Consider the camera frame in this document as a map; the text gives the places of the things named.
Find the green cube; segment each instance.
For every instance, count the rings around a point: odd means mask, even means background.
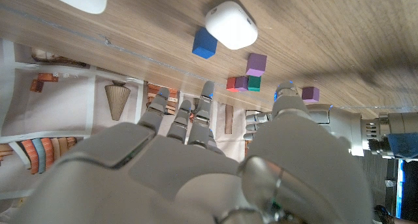
[[[261,77],[248,76],[248,90],[260,91]]]

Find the white robotic arm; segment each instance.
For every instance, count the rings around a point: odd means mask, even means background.
[[[352,113],[329,104],[307,106],[312,120],[337,137],[352,155],[364,156],[363,150],[371,150],[384,158],[413,159],[418,155],[418,113],[380,114],[379,118],[362,119],[360,113]],[[271,120],[271,113],[247,116],[249,131],[256,131],[260,123]],[[252,140],[254,133],[244,135]]]
[[[211,136],[213,91],[207,82],[188,144],[189,102],[168,135],[157,135],[169,94],[162,89],[137,125],[106,129],[56,161],[12,223],[371,222],[362,169],[312,121],[292,84],[277,88],[271,121],[240,164]]]

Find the robot finger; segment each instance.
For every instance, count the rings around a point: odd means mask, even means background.
[[[271,112],[252,114],[252,115],[248,115],[246,117],[246,121],[247,122],[265,123],[265,122],[270,121],[272,119],[271,115],[272,115]]]
[[[255,133],[246,133],[244,134],[244,140],[253,140]]]
[[[259,124],[260,123],[249,124],[249,125],[246,126],[246,129],[249,130],[249,131],[257,131],[257,130],[259,130],[259,127],[260,127]]]
[[[198,144],[206,147],[209,141],[210,108],[214,96],[215,85],[207,81],[202,90],[202,95],[196,109],[195,119],[190,130],[188,144]]]
[[[180,105],[176,118],[171,124],[167,137],[178,139],[184,143],[185,135],[187,133],[187,122],[189,121],[191,110],[191,103],[185,100]]]
[[[161,121],[163,120],[169,95],[170,92],[167,88],[161,88],[152,103],[146,109],[144,115],[140,118],[138,124],[154,130],[157,134]]]

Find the red cube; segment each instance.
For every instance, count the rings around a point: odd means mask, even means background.
[[[227,90],[228,91],[231,91],[231,92],[234,92],[234,93],[239,92],[237,89],[235,89],[235,80],[236,80],[235,77],[228,78],[228,81],[227,81]]]

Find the toy block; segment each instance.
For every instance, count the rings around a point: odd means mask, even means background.
[[[208,59],[215,55],[217,39],[213,37],[206,28],[202,27],[196,32],[195,41],[193,42],[192,53]]]
[[[260,91],[261,77],[248,76],[248,90]]]
[[[237,89],[235,89],[235,77],[230,77],[227,80],[227,90],[231,92],[238,92]]]
[[[38,80],[43,82],[58,82],[58,77],[55,77],[52,73],[39,73]]]
[[[43,87],[44,87],[43,81],[32,80],[31,91],[34,91],[35,93],[41,93]]]
[[[237,77],[235,80],[235,89],[238,91],[248,91],[248,77]]]
[[[247,75],[260,77],[266,71],[267,56],[250,54],[247,61]]]
[[[319,102],[319,89],[315,87],[306,87],[302,89],[302,100],[305,103]]]

